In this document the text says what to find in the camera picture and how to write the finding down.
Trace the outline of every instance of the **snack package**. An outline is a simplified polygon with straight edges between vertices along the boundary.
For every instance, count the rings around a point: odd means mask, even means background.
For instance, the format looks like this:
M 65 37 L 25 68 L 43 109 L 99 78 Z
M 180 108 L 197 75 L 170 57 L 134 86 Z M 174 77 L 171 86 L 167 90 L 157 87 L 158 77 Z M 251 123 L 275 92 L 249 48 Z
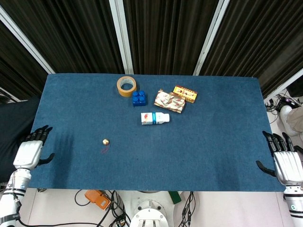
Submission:
M 185 105 L 185 98 L 179 97 L 173 92 L 170 92 L 168 94 L 160 89 L 158 91 L 154 104 L 162 108 L 178 112 L 180 114 Z

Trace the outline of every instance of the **orange foot pedal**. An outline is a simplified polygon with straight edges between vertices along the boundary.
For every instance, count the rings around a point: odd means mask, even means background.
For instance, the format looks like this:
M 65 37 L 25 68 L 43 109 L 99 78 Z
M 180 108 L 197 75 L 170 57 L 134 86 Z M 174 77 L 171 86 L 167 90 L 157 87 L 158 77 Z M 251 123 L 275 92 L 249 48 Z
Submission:
M 87 190 L 85 197 L 92 203 L 95 203 L 102 210 L 106 210 L 110 205 L 109 198 L 99 190 Z

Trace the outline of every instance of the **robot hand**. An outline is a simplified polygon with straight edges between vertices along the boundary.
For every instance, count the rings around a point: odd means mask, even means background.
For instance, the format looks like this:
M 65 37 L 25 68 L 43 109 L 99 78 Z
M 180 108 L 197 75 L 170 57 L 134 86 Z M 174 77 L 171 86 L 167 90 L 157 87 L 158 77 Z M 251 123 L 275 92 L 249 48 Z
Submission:
M 277 134 L 270 134 L 263 131 L 268 147 L 273 157 L 275 170 L 263 166 L 260 161 L 256 161 L 258 167 L 266 174 L 277 177 L 278 181 L 286 186 L 284 191 L 290 215 L 293 218 L 295 227 L 303 227 L 303 167 L 298 155 L 302 152 L 299 146 L 293 143 L 286 133 L 282 133 L 285 141 Z
M 52 153 L 47 159 L 40 159 L 42 147 L 52 130 L 48 125 L 37 129 L 21 143 L 14 160 L 16 171 L 10 176 L 9 183 L 0 200 L 0 227 L 15 227 L 20 219 L 19 210 L 31 179 L 30 171 L 35 167 L 49 163 Z

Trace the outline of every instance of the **green object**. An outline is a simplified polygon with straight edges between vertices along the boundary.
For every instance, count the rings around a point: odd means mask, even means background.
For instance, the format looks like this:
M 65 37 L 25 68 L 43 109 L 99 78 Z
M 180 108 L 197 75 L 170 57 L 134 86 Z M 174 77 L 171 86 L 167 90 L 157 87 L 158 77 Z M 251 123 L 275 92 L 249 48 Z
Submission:
M 169 191 L 169 195 L 171 197 L 171 200 L 174 204 L 177 204 L 178 202 L 181 202 L 181 197 L 179 196 L 179 193 L 176 191 Z

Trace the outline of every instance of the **small white bottle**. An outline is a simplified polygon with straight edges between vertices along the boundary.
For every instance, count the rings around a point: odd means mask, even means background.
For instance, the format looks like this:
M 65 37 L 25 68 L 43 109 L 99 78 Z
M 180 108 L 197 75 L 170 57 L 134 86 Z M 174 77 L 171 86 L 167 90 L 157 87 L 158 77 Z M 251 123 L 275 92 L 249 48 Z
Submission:
M 141 113 L 141 123 L 145 124 L 163 124 L 165 122 L 169 122 L 169 114 L 168 113 Z

